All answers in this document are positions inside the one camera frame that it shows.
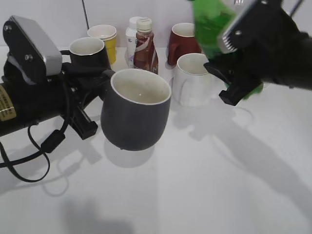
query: white bottle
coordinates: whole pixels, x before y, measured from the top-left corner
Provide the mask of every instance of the white bottle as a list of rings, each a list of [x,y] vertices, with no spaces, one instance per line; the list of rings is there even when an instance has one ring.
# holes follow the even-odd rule
[[[128,55],[128,66],[133,68],[133,58],[137,46],[137,20],[142,17],[136,16],[129,19],[129,27],[126,30],[127,38],[127,55]]]

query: white mug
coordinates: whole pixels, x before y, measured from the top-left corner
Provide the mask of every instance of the white mug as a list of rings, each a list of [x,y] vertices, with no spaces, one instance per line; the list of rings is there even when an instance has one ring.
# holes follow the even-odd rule
[[[208,103],[212,95],[214,76],[204,67],[208,59],[204,54],[192,53],[177,61],[172,94],[182,106],[201,106]]]

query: yellow label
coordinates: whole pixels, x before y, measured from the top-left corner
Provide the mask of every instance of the yellow label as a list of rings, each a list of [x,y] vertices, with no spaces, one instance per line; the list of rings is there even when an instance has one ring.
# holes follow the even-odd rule
[[[15,117],[16,112],[13,103],[6,90],[0,85],[0,121],[6,121]]]

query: white wall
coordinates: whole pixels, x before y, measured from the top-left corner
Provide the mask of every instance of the white wall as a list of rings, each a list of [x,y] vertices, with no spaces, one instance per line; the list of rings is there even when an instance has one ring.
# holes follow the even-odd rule
[[[290,11],[296,1],[285,0],[285,10]],[[174,24],[193,21],[192,6],[187,0],[85,0],[85,5],[90,26],[111,24],[117,28],[117,46],[126,45],[125,30],[132,16],[147,16],[153,20],[155,44],[159,47],[167,46]],[[311,10],[312,1],[305,0],[294,17],[299,28],[310,34]],[[36,20],[57,46],[67,46],[86,36],[81,0],[2,0],[0,25],[11,15]],[[2,35],[1,45],[5,45]]]
[[[1,0],[0,28],[11,15],[36,20],[57,46],[67,46],[86,30],[80,0]],[[5,42],[1,29],[2,45]]]
[[[85,0],[90,27],[111,24],[117,28],[119,46],[126,46],[125,31],[129,18],[150,17],[153,20],[155,44],[166,47],[171,27],[192,22],[192,5],[187,0]]]

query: brown bottle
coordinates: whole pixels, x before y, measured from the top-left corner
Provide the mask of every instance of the brown bottle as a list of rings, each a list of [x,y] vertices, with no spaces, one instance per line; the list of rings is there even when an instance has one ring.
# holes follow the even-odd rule
[[[150,18],[138,19],[136,27],[137,43],[133,60],[134,68],[158,74],[158,56],[153,42],[152,20]]]

